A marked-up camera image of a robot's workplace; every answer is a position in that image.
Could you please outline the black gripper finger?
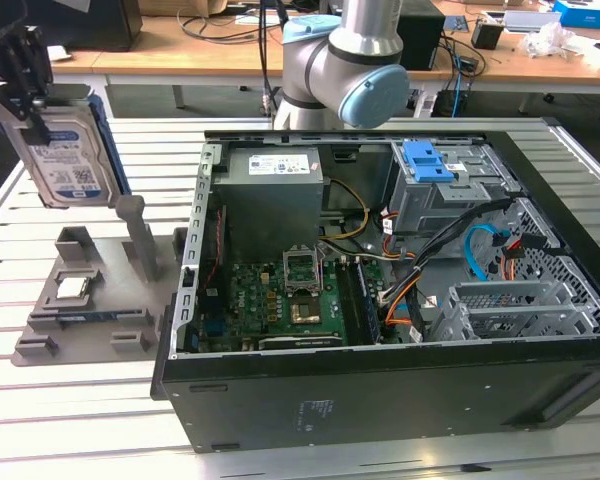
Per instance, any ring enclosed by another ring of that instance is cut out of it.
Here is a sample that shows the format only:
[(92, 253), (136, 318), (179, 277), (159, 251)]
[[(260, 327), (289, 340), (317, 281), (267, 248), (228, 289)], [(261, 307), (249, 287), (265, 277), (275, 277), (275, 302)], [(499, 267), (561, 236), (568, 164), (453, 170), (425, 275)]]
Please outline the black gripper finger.
[(26, 26), (27, 59), (29, 60), (30, 82), (39, 96), (46, 97), (51, 85), (51, 63), (47, 47), (37, 26)]
[(46, 145), (50, 131), (39, 112), (47, 98), (39, 96), (29, 78), (26, 29), (0, 43), (0, 124), (24, 130), (29, 145)]

